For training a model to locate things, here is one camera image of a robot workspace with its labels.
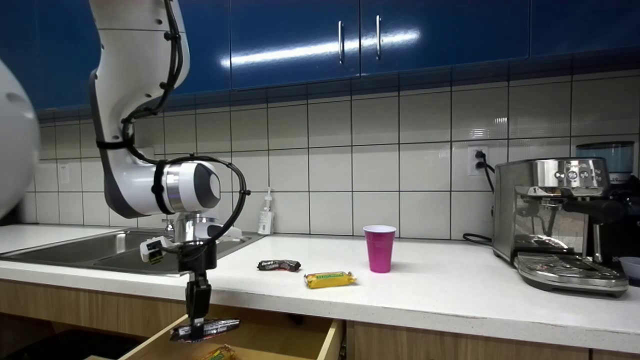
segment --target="open drawer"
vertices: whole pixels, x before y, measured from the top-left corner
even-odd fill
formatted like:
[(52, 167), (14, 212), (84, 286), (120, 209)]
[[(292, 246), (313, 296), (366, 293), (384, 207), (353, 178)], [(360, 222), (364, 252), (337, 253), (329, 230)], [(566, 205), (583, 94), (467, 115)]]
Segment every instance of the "open drawer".
[(186, 322), (186, 315), (153, 335), (120, 360), (200, 360), (222, 344), (231, 346), (239, 360), (338, 360), (343, 321), (304, 316), (294, 323), (283, 313), (216, 307), (215, 317), (238, 317), (240, 328), (201, 343), (169, 341), (170, 331)]

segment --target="electrical outlet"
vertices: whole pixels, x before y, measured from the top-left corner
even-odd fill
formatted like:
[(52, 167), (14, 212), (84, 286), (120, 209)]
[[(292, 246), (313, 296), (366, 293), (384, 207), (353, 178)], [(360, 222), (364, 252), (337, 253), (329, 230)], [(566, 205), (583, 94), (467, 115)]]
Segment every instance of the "electrical outlet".
[(489, 159), (489, 146), (486, 145), (469, 145), (467, 148), (467, 159), (468, 159), (468, 172), (467, 175), (484, 175), (483, 168), (476, 168), (476, 163), (478, 161), (482, 161), (482, 159), (478, 159), (476, 157), (476, 151), (482, 151), (486, 154), (487, 160)]

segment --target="upper cabinet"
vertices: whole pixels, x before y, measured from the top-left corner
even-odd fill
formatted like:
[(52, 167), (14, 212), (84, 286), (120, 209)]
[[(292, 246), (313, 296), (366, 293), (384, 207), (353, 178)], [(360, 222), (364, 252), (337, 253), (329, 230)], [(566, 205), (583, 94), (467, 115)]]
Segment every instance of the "upper cabinet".
[(41, 86), (37, 108), (89, 103), (89, 75), (100, 62), (100, 37), (87, 0), (37, 0)]
[(360, 74), (358, 0), (231, 0), (232, 88)]
[(182, 0), (180, 10), (191, 62), (187, 78), (174, 93), (229, 90), (229, 1)]
[(31, 104), (42, 107), (44, 86), (38, 67), (38, 26), (35, 0), (7, 1), (0, 12), (0, 60), (31, 99)]
[(526, 58), (529, 0), (362, 0), (362, 74)]
[(532, 0), (531, 56), (639, 45), (638, 0)]

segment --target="kitchen counter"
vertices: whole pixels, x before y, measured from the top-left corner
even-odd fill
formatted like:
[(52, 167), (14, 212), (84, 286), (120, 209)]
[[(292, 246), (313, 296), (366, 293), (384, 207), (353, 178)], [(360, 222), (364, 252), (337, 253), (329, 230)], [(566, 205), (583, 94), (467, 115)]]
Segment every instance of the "kitchen counter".
[[(0, 228), (0, 251), (115, 230), (14, 225)], [(300, 272), (256, 270), (283, 258), (300, 261)], [(358, 282), (304, 285), (303, 274), (328, 271)], [(188, 280), (9, 261), (0, 279), (175, 300)], [(619, 299), (542, 291), (491, 249), (460, 241), (397, 241), (392, 272), (375, 274), (362, 238), (268, 236), (220, 259), (209, 282), (213, 304), (640, 354), (640, 288)]]

